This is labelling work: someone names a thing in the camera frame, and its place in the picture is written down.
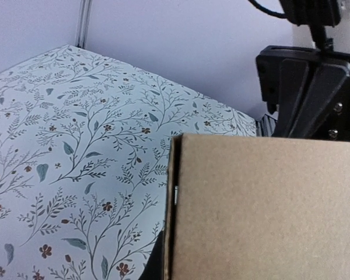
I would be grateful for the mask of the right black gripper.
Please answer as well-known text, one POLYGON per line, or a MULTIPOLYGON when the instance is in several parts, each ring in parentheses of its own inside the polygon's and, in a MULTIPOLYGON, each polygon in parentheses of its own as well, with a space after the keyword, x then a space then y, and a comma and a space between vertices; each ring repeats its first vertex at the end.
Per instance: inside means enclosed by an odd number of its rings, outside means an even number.
POLYGON ((350 142, 350 54, 272 45, 255 63, 273 137, 350 142))

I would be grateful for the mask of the brown cardboard box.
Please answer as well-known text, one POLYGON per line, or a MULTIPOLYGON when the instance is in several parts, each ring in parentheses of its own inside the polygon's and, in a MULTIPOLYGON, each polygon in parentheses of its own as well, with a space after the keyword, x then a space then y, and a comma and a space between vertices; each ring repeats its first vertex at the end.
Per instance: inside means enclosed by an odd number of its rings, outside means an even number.
POLYGON ((171 140, 163 279, 350 279, 350 142, 171 140))

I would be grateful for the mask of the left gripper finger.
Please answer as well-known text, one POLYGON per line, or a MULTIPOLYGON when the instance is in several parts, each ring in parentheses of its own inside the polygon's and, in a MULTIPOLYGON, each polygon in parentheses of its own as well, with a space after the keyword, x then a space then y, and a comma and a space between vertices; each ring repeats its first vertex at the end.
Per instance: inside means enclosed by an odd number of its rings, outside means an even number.
POLYGON ((162 280, 163 251, 165 247, 164 230, 161 230, 156 238, 148 262, 139 277, 139 280, 162 280))

